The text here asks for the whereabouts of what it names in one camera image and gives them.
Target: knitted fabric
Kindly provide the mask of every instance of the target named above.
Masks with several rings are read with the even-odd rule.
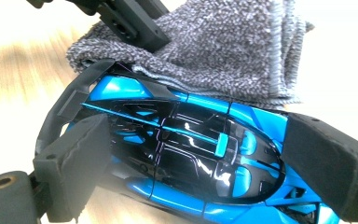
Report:
[[[156,20],[171,40],[155,53],[125,44],[102,22],[67,51],[76,72],[111,58],[164,84],[265,108],[297,103],[307,24],[294,0],[187,0]]]

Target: black plastic bracket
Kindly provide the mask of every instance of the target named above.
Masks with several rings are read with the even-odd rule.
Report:
[[[68,85],[46,116],[37,136],[35,155],[60,136],[62,126],[74,119],[81,104],[89,97],[90,85],[103,76],[114,64],[114,60],[100,60],[92,64]]]
[[[78,218],[110,162],[107,116],[82,119],[34,158],[36,180],[47,183],[50,222]]]
[[[36,8],[52,0],[27,0]],[[100,19],[123,42],[155,52],[170,40],[153,19],[168,13],[159,0],[66,0],[74,3],[87,15],[99,13]]]
[[[358,141],[323,121],[289,113],[282,160],[341,219],[358,222]]]

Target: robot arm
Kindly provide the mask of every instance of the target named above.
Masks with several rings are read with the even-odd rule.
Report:
[[[52,0],[27,0],[41,8]],[[168,13],[159,0],[67,0],[87,15],[100,14],[103,21],[123,42],[155,52],[170,41],[153,19]]]

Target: table surface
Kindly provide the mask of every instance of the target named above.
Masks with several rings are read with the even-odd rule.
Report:
[[[185,0],[163,2],[174,10]],[[299,69],[297,94],[304,103],[288,109],[322,119],[358,139],[358,4],[331,2],[301,5],[317,28],[306,35]],[[76,76],[65,52],[98,20],[65,1],[35,9],[25,0],[0,0],[0,174],[32,172],[43,120]],[[94,190],[79,219],[140,222],[187,223],[101,188]],[[48,223],[46,217],[42,223]]]

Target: blue car body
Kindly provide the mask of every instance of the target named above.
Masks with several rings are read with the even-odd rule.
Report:
[[[156,97],[156,86],[168,94]],[[111,127],[112,161],[102,185],[112,191],[197,222],[339,222],[280,159],[284,113],[131,72],[102,77],[73,123],[99,113]]]

